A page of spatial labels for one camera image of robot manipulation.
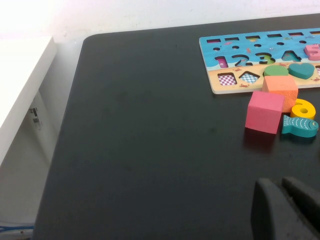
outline white shelf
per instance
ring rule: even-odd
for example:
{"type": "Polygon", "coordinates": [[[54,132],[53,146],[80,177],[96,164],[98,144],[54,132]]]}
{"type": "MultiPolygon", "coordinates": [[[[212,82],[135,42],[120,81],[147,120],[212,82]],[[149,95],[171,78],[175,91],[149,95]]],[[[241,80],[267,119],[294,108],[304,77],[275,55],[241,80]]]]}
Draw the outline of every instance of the white shelf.
{"type": "Polygon", "coordinates": [[[0,165],[56,52],[50,36],[0,40],[0,165]]]}

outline blue puzzle board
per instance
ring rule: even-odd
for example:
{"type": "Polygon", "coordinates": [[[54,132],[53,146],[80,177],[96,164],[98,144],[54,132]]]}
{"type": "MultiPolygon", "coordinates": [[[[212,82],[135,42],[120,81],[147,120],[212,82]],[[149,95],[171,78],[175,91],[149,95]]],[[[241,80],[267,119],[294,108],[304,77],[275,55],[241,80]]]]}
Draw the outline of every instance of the blue puzzle board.
{"type": "Polygon", "coordinates": [[[320,28],[206,36],[199,44],[215,94],[260,90],[265,67],[274,64],[287,68],[294,62],[315,67],[308,81],[295,77],[299,88],[320,87],[320,61],[309,60],[304,51],[308,45],[320,46],[320,28]]]}
{"type": "Polygon", "coordinates": [[[261,55],[256,55],[262,53],[270,54],[276,62],[283,62],[282,57],[286,51],[294,51],[301,58],[301,62],[310,62],[304,52],[304,47],[320,44],[320,28],[206,36],[201,37],[199,41],[208,70],[219,67],[219,62],[215,59],[219,56],[225,57],[229,67],[235,67],[240,60],[239,57],[234,57],[237,55],[247,56],[247,63],[253,65],[262,61],[261,55]]]}

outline toy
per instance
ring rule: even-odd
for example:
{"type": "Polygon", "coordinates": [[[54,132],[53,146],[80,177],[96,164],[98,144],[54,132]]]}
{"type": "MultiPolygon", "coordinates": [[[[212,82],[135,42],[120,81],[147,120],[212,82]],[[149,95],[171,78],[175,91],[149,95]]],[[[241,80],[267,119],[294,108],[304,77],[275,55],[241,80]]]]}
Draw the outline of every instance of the toy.
{"type": "Polygon", "coordinates": [[[213,93],[260,91],[264,76],[286,75],[293,63],[297,65],[288,73],[294,75],[299,89],[320,87],[320,59],[310,60],[305,53],[309,46],[318,51],[319,32],[320,28],[309,28],[201,37],[199,44],[213,93]],[[231,75],[232,84],[220,81],[222,75],[231,75]]]}
{"type": "Polygon", "coordinates": [[[298,137],[311,138],[317,134],[319,125],[316,121],[304,117],[283,116],[282,134],[293,134],[298,137]]]}
{"type": "Polygon", "coordinates": [[[320,49],[318,44],[307,45],[304,48],[305,54],[308,56],[308,59],[311,61],[320,60],[320,49]]]}
{"type": "Polygon", "coordinates": [[[316,109],[310,102],[299,98],[296,99],[295,105],[291,109],[291,118],[300,117],[313,120],[315,116],[316,109]]]}
{"type": "Polygon", "coordinates": [[[287,76],[288,69],[283,65],[271,65],[264,69],[264,76],[287,76]]]}
{"type": "Polygon", "coordinates": [[[248,104],[245,127],[276,134],[285,97],[263,91],[254,91],[248,104]]]}
{"type": "Polygon", "coordinates": [[[315,67],[310,63],[293,63],[289,66],[289,74],[300,79],[310,78],[314,74],[314,71],[315,67]]]}
{"type": "Polygon", "coordinates": [[[298,87],[292,76],[265,76],[262,91],[284,96],[283,113],[290,113],[296,104],[298,87]]]}

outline pink wooden cube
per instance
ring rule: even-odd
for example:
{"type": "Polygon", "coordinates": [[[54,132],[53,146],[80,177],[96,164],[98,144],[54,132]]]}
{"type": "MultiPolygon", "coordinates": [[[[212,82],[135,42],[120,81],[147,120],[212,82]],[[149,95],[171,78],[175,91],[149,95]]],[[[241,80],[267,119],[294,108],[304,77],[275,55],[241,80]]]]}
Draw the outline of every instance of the pink wooden cube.
{"type": "Polygon", "coordinates": [[[283,95],[254,91],[248,105],[245,127],[276,134],[284,101],[285,96],[283,95]]]}

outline yellow number 9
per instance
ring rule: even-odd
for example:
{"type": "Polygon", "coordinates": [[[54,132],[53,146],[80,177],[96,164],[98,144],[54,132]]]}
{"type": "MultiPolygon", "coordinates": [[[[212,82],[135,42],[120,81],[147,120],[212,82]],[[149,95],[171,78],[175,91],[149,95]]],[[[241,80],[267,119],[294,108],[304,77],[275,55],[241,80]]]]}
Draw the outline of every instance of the yellow number 9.
{"type": "Polygon", "coordinates": [[[291,118],[300,117],[313,120],[315,116],[316,109],[310,102],[299,98],[296,99],[295,105],[291,109],[291,118]]]}

